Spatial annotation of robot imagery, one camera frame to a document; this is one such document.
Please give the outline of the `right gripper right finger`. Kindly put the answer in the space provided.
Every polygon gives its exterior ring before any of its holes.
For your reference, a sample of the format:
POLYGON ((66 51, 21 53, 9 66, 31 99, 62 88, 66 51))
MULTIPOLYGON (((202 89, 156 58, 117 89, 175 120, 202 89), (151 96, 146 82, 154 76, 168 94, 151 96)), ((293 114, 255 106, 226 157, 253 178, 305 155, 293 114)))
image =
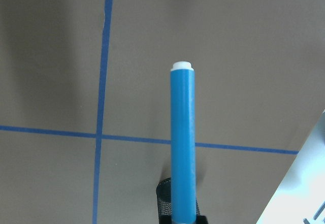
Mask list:
POLYGON ((196 224, 207 224, 207 218, 204 215, 196 216, 196 224))

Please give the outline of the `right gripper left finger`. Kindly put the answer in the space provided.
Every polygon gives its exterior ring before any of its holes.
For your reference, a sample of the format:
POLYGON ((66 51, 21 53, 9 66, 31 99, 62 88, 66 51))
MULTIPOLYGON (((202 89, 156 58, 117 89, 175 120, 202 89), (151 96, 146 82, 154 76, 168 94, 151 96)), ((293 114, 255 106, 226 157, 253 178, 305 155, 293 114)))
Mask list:
POLYGON ((159 224, 172 224, 171 216, 160 216, 159 224))

